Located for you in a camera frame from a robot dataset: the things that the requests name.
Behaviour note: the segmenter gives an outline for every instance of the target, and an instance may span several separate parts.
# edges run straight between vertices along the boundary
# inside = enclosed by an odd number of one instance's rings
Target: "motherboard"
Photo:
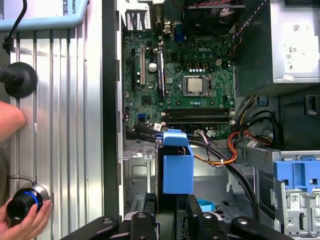
[[[234,111],[231,36],[183,39],[174,32],[124,37],[125,126],[164,132],[181,129],[210,139],[232,130]]]

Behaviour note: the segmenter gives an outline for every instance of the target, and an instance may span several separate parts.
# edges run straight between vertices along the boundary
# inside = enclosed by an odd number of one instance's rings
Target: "green circuit board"
[[[165,97],[158,94],[157,72],[151,72],[149,65],[157,63],[159,37],[153,33],[129,33],[124,38],[124,85],[125,85],[125,124],[134,129],[138,115],[146,116],[145,126],[163,124],[161,113],[165,109],[233,109],[234,82],[233,65],[229,55],[232,49],[231,36],[201,37],[185,42],[175,42],[171,37],[163,39],[165,72]],[[140,83],[141,46],[145,48],[145,84]],[[132,49],[135,49],[135,66],[132,62]],[[135,70],[135,89],[132,71]],[[203,95],[186,96],[182,85],[184,77],[205,78],[208,91]],[[203,130],[214,130],[216,139],[224,139],[231,132],[229,124],[203,126]]]

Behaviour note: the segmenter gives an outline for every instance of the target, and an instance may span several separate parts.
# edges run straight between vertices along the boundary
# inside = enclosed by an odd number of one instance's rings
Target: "person's arm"
[[[26,123],[22,112],[13,105],[0,101],[0,143]]]

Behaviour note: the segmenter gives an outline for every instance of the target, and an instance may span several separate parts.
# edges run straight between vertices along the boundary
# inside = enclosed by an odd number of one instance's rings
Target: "hand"
[[[38,213],[38,206],[34,204],[20,224],[9,228],[6,221],[6,208],[11,200],[9,199],[5,205],[0,207],[0,240],[30,240],[41,234],[50,218],[52,210],[51,201],[46,201]]]

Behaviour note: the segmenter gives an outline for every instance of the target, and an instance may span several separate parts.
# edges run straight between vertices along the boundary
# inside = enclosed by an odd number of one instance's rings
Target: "black knob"
[[[10,201],[6,207],[7,216],[10,219],[23,220],[34,204],[38,204],[36,196],[31,192],[23,192]]]
[[[24,187],[17,191],[6,206],[6,214],[11,219],[11,227],[21,223],[34,204],[37,204],[36,211],[38,212],[44,202],[49,199],[47,191],[39,185]]]

